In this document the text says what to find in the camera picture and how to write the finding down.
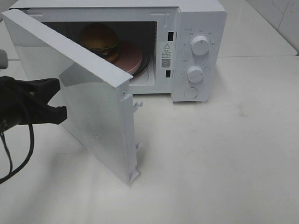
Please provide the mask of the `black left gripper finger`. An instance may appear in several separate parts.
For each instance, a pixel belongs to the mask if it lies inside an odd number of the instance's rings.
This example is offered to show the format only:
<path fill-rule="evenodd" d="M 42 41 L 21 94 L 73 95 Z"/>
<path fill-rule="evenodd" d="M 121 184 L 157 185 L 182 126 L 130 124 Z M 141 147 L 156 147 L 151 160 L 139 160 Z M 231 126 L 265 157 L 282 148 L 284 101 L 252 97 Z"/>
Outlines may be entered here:
<path fill-rule="evenodd" d="M 49 105 L 33 105 L 28 109 L 29 118 L 25 124 L 56 124 L 59 125 L 67 119 L 66 106 L 52 107 Z"/>
<path fill-rule="evenodd" d="M 42 102 L 48 103 L 59 92 L 60 82 L 56 78 L 21 81 L 21 87 Z"/>

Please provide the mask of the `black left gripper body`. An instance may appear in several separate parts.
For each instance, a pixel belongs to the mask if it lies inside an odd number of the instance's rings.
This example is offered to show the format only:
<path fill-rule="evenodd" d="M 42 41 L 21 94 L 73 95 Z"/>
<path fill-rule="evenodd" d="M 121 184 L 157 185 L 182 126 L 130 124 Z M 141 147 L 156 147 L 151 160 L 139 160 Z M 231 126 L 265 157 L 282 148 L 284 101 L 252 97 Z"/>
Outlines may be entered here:
<path fill-rule="evenodd" d="M 34 81 L 0 77 L 0 127 L 31 125 L 29 95 L 35 95 Z"/>

